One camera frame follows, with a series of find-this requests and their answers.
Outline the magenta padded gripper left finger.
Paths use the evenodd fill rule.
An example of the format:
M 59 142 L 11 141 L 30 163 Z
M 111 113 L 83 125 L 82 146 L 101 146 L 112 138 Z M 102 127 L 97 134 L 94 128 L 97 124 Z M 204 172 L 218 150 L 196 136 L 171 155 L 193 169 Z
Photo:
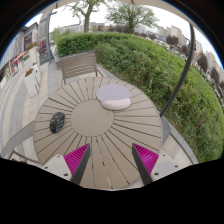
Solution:
M 83 145 L 65 156 L 56 155 L 45 163 L 43 170 L 79 185 L 90 157 L 90 144 Z

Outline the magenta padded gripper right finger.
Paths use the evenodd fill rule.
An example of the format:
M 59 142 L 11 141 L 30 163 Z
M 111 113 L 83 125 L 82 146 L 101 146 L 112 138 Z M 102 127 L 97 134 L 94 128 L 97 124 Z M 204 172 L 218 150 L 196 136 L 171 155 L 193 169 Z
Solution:
M 132 155 L 143 185 L 148 185 L 181 169 L 181 165 L 175 162 L 165 151 L 157 154 L 133 143 Z

